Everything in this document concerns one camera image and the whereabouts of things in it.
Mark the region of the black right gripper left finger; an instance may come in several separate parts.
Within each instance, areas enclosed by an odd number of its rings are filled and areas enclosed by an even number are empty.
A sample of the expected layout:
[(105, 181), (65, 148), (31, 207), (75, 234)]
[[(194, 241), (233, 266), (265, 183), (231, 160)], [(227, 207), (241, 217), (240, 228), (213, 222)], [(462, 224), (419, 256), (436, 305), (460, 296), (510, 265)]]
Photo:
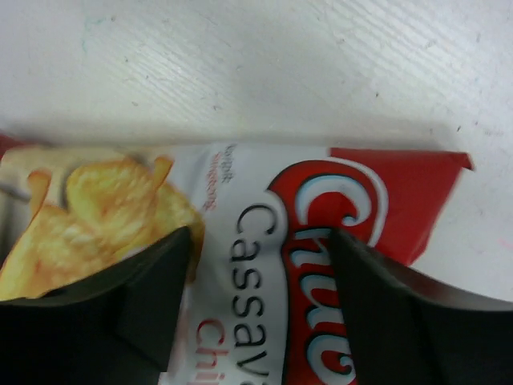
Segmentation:
[(4, 384), (156, 384), (179, 316), (190, 230), (41, 298), (1, 304)]

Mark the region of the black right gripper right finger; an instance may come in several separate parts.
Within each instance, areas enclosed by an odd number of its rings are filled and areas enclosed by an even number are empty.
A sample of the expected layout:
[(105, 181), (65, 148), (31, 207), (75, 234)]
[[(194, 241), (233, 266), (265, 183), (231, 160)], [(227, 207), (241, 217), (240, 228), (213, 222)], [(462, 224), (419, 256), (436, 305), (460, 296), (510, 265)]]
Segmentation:
[(360, 384), (510, 384), (512, 304), (447, 285), (334, 230), (334, 271)]

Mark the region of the red white cassava chips bag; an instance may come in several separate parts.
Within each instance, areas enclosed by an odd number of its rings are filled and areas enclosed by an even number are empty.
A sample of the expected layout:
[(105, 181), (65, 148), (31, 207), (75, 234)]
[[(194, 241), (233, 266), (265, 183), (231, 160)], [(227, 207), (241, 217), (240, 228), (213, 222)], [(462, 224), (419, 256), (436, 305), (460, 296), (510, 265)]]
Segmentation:
[(63, 147), (1, 138), (1, 304), (36, 299), (177, 229), (189, 254), (156, 384), (355, 384), (329, 235), (403, 265), (463, 152), (214, 143)]

